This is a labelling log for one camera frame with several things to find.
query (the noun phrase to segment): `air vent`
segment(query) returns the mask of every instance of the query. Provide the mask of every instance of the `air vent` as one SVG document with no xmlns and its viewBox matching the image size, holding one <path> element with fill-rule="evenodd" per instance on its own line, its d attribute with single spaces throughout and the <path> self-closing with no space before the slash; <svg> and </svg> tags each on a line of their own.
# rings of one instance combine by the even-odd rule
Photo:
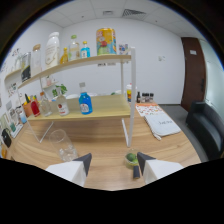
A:
<svg viewBox="0 0 224 224">
<path fill-rule="evenodd" d="M 104 15 L 104 16 L 111 16 L 111 15 L 113 15 L 113 14 L 114 14 L 113 11 L 103 11 L 103 15 Z"/>
<path fill-rule="evenodd" d="M 122 18 L 144 20 L 148 16 L 145 12 L 125 9 Z"/>
</svg>

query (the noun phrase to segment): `black chair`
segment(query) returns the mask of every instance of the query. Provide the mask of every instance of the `black chair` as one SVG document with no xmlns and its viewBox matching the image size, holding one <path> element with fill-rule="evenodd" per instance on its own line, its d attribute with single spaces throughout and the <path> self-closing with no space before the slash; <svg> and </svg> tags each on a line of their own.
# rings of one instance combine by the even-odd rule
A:
<svg viewBox="0 0 224 224">
<path fill-rule="evenodd" d="M 193 102 L 186 124 L 200 141 L 209 160 L 223 157 L 224 122 L 205 102 Z"/>
</svg>

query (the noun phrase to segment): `door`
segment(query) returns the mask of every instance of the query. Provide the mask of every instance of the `door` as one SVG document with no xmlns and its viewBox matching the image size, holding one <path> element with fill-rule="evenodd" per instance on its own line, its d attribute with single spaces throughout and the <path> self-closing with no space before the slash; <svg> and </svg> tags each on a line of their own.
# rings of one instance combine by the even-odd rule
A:
<svg viewBox="0 0 224 224">
<path fill-rule="evenodd" d="M 181 106 L 189 111 L 192 101 L 203 101 L 206 84 L 204 55 L 197 38 L 182 37 L 185 56 L 185 82 Z"/>
</svg>

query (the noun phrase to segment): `shelf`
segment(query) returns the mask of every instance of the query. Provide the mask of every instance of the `shelf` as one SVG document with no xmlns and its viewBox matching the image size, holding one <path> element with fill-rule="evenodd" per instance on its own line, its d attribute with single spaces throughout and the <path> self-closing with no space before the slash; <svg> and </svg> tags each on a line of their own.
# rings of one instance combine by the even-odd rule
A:
<svg viewBox="0 0 224 224">
<path fill-rule="evenodd" d="M 23 82 L 18 87 L 18 89 L 22 88 L 23 86 L 26 86 L 29 83 L 36 81 L 37 79 L 54 74 L 56 72 L 65 71 L 67 69 L 86 66 L 86 65 L 100 64 L 100 63 L 125 63 L 128 61 L 131 61 L 131 55 L 101 55 L 101 56 L 94 56 L 90 58 L 82 58 L 82 59 L 77 59 L 74 61 L 69 61 L 65 64 L 57 65 L 52 68 L 49 68 L 31 77 L 30 79 Z"/>
<path fill-rule="evenodd" d="M 49 87 L 51 87 L 51 86 L 54 86 L 56 83 L 58 83 L 58 82 L 54 82 L 54 83 L 52 83 L 52 84 L 49 85 L 49 86 L 45 86 L 45 87 L 43 87 L 43 89 L 47 89 L 47 88 L 49 88 Z"/>
<path fill-rule="evenodd" d="M 13 75 L 15 75 L 15 74 L 17 74 L 17 73 L 20 73 L 20 72 L 21 72 L 21 68 L 18 69 L 18 70 L 15 70 L 15 71 L 13 71 L 13 72 L 10 72 L 8 75 L 6 75 L 5 80 L 6 80 L 7 78 L 9 78 L 10 76 L 13 76 Z"/>
<path fill-rule="evenodd" d="M 28 121 L 83 121 L 113 118 L 130 118 L 130 106 L 124 95 L 95 96 L 91 98 L 93 112 L 83 115 L 80 112 L 78 98 L 68 99 L 70 113 L 60 116 L 56 102 L 51 102 L 52 114 L 48 117 L 31 115 Z"/>
</svg>

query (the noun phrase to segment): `blue bottle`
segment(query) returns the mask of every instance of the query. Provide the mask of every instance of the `blue bottle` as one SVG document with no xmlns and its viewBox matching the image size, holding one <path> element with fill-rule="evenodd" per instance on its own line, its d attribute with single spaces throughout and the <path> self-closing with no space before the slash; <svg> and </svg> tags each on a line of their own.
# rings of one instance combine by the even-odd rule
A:
<svg viewBox="0 0 224 224">
<path fill-rule="evenodd" d="M 79 97 L 79 106 L 82 114 L 90 114 L 93 112 L 90 96 L 87 94 L 84 82 L 79 83 L 81 96 Z"/>
<path fill-rule="evenodd" d="M 84 47 L 80 50 L 80 58 L 89 58 L 90 49 L 87 47 L 87 41 L 83 41 Z"/>
</svg>

